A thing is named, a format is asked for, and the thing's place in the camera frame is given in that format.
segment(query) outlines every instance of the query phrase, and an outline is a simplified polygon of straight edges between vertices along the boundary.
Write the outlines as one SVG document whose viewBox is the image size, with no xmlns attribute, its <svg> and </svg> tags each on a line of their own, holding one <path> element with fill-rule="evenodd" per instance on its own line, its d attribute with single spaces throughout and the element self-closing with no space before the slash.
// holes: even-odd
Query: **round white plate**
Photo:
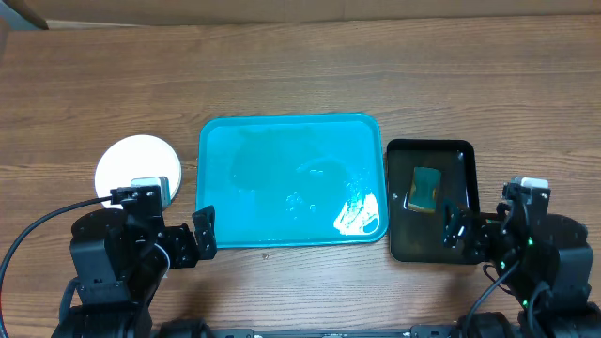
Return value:
<svg viewBox="0 0 601 338">
<path fill-rule="evenodd" d="M 171 199 L 181 183 L 181 163 L 176 151 L 156 136 L 134 135 L 112 145 L 96 167 L 94 184 L 98 197 L 108 196 L 111 189 L 129 187 L 134 178 L 167 177 Z M 104 207 L 122 208 L 102 202 Z"/>
</svg>

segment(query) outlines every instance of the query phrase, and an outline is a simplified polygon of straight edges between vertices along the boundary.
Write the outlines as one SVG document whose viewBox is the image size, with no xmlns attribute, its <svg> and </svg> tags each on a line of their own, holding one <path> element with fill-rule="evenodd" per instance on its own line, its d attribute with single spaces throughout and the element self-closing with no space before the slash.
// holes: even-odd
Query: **sponge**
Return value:
<svg viewBox="0 0 601 338">
<path fill-rule="evenodd" d="M 407 208 L 426 213 L 436 211 L 436 195 L 442 173 L 436 169 L 415 167 Z"/>
</svg>

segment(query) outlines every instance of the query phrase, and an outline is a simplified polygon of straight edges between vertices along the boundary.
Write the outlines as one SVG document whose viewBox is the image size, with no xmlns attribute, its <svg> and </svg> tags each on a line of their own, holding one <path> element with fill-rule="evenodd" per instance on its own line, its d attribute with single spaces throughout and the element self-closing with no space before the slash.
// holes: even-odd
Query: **turquoise tray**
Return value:
<svg viewBox="0 0 601 338">
<path fill-rule="evenodd" d="M 196 209 L 217 246 L 366 243 L 387 231 L 378 123 L 366 114 L 218 118 L 200 132 Z"/>
</svg>

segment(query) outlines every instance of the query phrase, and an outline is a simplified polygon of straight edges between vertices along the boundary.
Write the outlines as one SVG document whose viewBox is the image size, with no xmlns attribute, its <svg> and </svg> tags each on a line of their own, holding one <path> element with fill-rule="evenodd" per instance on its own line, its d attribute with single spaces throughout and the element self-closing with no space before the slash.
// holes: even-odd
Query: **wire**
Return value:
<svg viewBox="0 0 601 338">
<path fill-rule="evenodd" d="M 468 337 L 468 327 L 470 326 L 471 318 L 475 314 L 476 310 L 478 310 L 478 308 L 480 307 L 480 305 L 482 305 L 482 303 L 486 300 L 486 298 L 488 298 L 488 296 L 490 296 L 490 294 L 493 291 L 495 291 L 497 286 L 501 285 L 501 283 L 503 283 L 509 276 L 511 276 L 512 273 L 514 273 L 514 271 L 517 269 L 518 266 L 519 266 L 519 261 L 515 262 L 515 264 L 513 266 L 511 266 L 508 270 L 506 270 L 499 277 L 499 279 L 495 283 L 493 283 L 491 286 L 489 286 L 488 289 L 485 291 L 485 293 L 483 293 L 482 296 L 480 296 L 480 298 L 475 303 L 473 303 L 473 305 L 471 305 L 471 309 L 468 312 L 468 315 L 466 316 L 466 320 L 463 323 L 463 330 L 461 331 L 462 338 Z"/>
<path fill-rule="evenodd" d="M 532 337 L 536 337 L 536 334 L 534 333 L 534 302 L 536 301 L 536 299 L 538 299 L 538 296 L 541 293 L 543 293 L 544 291 L 547 291 L 549 289 L 550 288 L 549 288 L 547 282 L 541 281 L 534 288 L 534 291 L 532 292 L 532 295 L 530 296 L 530 302 L 528 303 L 528 310 L 526 313 L 528 316 L 528 328 L 530 329 Z"/>
<path fill-rule="evenodd" d="M 110 201 L 110 200 L 111 200 L 111 196 L 107 196 L 107 197 L 102 197 L 102 198 L 94 198 L 94 199 L 83 201 L 80 203 L 75 203 L 68 207 L 62 207 L 59 210 L 53 211 L 53 212 L 47 214 L 46 216 L 40 218 L 39 220 L 31 223 L 31 225 L 27 226 L 27 228 L 25 228 L 25 230 L 23 230 L 22 233 L 17 237 L 17 239 L 15 239 L 15 241 L 12 243 L 12 245 L 8 249 L 7 255 L 5 255 L 4 259 L 2 260 L 2 265 L 0 266 L 0 292 L 2 292 L 2 284 L 4 283 L 4 276 L 7 274 L 8 262 L 10 262 L 10 258 L 12 258 L 12 256 L 15 254 L 15 251 L 19 247 L 19 244 L 21 244 L 21 242 L 25 239 L 25 237 L 27 235 L 29 235 L 30 232 L 32 232 L 40 224 L 50 220 L 52 217 L 58 216 L 67 211 L 74 210 L 78 207 L 86 207 L 86 206 L 90 206 L 93 204 L 97 204 L 97 203 L 104 202 L 104 201 Z M 7 328 L 4 325 L 4 318 L 2 316 L 2 306 L 1 305 L 0 305 L 0 335 L 2 335 L 3 338 L 8 338 Z"/>
<path fill-rule="evenodd" d="M 492 283 L 497 282 L 497 280 L 493 276 L 491 276 L 490 273 L 488 273 L 488 269 L 494 268 L 494 267 L 495 266 L 493 266 L 491 264 L 484 264 L 482 266 L 482 271 L 485 273 L 486 277 L 488 277 L 488 279 L 492 281 Z M 499 289 L 501 289 L 507 295 L 514 296 L 514 293 L 511 292 L 511 290 L 508 290 L 508 289 L 502 287 L 500 284 L 499 284 Z"/>
<path fill-rule="evenodd" d="M 75 289 L 80 285 L 79 278 L 75 277 L 67 284 L 65 292 L 63 293 L 63 299 L 60 300 L 60 307 L 58 308 L 58 322 L 62 323 L 63 320 L 69 315 L 69 308 L 71 307 L 71 301 L 73 300 L 73 294 Z"/>
</svg>

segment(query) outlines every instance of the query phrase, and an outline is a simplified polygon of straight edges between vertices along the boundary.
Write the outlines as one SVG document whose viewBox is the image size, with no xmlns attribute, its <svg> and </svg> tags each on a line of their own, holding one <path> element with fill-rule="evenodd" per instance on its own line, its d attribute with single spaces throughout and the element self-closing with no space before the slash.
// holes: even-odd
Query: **wood grain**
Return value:
<svg viewBox="0 0 601 338">
<path fill-rule="evenodd" d="M 509 177 L 547 177 L 550 211 L 586 223 L 598 253 L 599 55 L 598 16 L 13 32 L 0 68 L 0 247 L 40 215 L 93 196 L 98 159 L 123 137 L 154 134 L 178 152 L 183 185 L 165 214 L 176 225 L 194 211 L 198 133 L 212 118 L 363 111 L 384 145 L 470 141 L 484 210 Z M 75 274 L 70 226 L 89 210 L 44 224 L 15 254 L 2 295 L 11 335 L 52 333 Z M 489 285 L 478 268 L 396 262 L 388 246 L 221 251 L 170 272 L 153 319 L 403 328 L 452 322 Z M 518 304 L 498 292 L 482 310 L 515 320 Z"/>
</svg>

